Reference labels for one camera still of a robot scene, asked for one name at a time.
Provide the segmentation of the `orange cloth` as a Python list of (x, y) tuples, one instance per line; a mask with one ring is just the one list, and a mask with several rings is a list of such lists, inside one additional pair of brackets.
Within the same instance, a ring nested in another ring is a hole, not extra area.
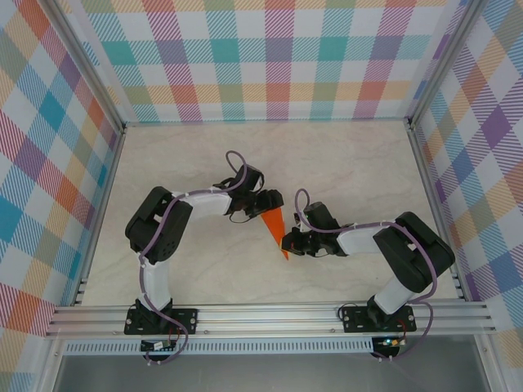
[[(261, 218), (279, 247), (279, 241), (282, 241), (283, 237), (285, 236), (285, 223), (281, 208), (277, 207), (276, 209), (263, 212), (261, 214)], [(288, 252), (285, 250), (280, 251), (282, 252), (284, 258), (288, 260)]]

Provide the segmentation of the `grey metal panel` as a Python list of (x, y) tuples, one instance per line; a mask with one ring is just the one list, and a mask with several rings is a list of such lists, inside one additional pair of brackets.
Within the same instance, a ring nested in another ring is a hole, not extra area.
[(67, 356), (53, 392), (490, 392), (473, 360), (366, 356), (185, 356), (165, 366), (141, 357)]

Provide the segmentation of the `thin aluminium wall rail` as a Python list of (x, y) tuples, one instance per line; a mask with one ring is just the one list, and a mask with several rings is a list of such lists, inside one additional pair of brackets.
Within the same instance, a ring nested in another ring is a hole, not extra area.
[(189, 122), (126, 122), (125, 128), (138, 127), (181, 127), (181, 126), (208, 126), (208, 125), (222, 125), (222, 124), (254, 124), (254, 123), (370, 123), (370, 122), (401, 122), (403, 124), (409, 123), (409, 118), (291, 118), (291, 119), (248, 119), (248, 120), (209, 120), (209, 121), (189, 121)]

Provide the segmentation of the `long aluminium mounting rail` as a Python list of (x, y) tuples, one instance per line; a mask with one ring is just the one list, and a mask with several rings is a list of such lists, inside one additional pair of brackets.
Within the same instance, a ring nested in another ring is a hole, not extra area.
[[(337, 302), (251, 305), (187, 305), (197, 309), (195, 338), (343, 336)], [(482, 302), (434, 300), (413, 305), (416, 332), (409, 336), (485, 335), (496, 331)], [(59, 307), (47, 329), (48, 339), (124, 338), (126, 306)]]

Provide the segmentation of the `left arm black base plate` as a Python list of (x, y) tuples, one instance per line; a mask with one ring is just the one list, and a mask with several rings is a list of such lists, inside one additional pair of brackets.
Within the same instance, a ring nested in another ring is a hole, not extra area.
[[(196, 333), (198, 322), (197, 309), (166, 308), (162, 310), (170, 319), (176, 320), (188, 332), (189, 335)], [(169, 335), (177, 333), (183, 334), (183, 331), (171, 321), (159, 316), (152, 310), (149, 310), (141, 304), (133, 305), (127, 311), (124, 320), (123, 333), (129, 336), (152, 336), (152, 335)]]

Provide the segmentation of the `aluminium side rail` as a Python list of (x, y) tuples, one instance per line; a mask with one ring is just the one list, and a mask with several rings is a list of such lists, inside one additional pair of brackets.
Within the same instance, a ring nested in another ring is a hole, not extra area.
[(405, 130), (413, 151), (414, 159), (416, 161), (419, 174), (421, 176), (422, 184), (427, 195), (428, 203), (431, 209), (431, 214), (434, 218), (437, 231), (439, 235), (445, 240), (445, 242), (450, 246), (451, 250), (455, 255), (454, 265), (450, 268), (450, 271), (453, 275), (454, 283), (456, 284), (458, 297), (464, 301), (471, 300), (471, 293), (468, 289), (465, 276), (461, 266), (458, 263), (458, 250), (454, 246), (453, 240), (451, 238), (448, 227), (445, 223), (445, 217), (443, 214), (443, 209), (439, 200), (439, 195), (436, 191), (436, 186), (432, 182), (431, 173), (429, 170), (429, 165), (425, 155), (423, 154), (422, 148), (418, 142), (417, 134), (414, 130), (414, 126), (409, 122), (408, 118), (404, 119)]
[(80, 286), (88, 280), (90, 270), (92, 267), (92, 262), (94, 260), (94, 255), (96, 251), (96, 246), (101, 234), (101, 228), (105, 218), (106, 210), (110, 200), (111, 190), (114, 184), (114, 178), (118, 170), (118, 164), (123, 152), (123, 146), (125, 143), (127, 135), (127, 125), (123, 125), (122, 131), (119, 133), (117, 138), (116, 149), (114, 151), (114, 157), (110, 164), (110, 169), (105, 179), (105, 185), (103, 189), (103, 194), (101, 195), (101, 203), (96, 210), (95, 220), (93, 221), (93, 227), (91, 231), (91, 236), (87, 244), (87, 250), (81, 259), (80, 266), (78, 267), (77, 273), (75, 275), (73, 286), (70, 294), (67, 296), (65, 304), (67, 306), (73, 306), (76, 304), (77, 296), (80, 292)]

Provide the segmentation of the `aluminium corner post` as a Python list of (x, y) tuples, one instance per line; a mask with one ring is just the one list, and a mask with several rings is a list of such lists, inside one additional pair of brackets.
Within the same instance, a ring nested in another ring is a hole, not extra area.
[(42, 3), (49, 7), (49, 12), (53, 14), (54, 23), (60, 30), (60, 34), (72, 57), (76, 62), (81, 74), (86, 78), (87, 84), (92, 89), (93, 94), (99, 100), (102, 109), (110, 118), (110, 121), (116, 126), (120, 134), (125, 132), (125, 126), (122, 117), (118, 113), (110, 94), (107, 92), (105, 85), (101, 81), (95, 66), (89, 58), (82, 41), (78, 38), (73, 27), (70, 25), (66, 14), (61, 10), (57, 0), (42, 0)]
[(428, 57), (422, 62), (421, 76), (414, 80), (416, 90), (404, 120), (407, 132), (415, 130), (428, 110), (487, 2), (488, 0), (448, 1), (427, 48)]

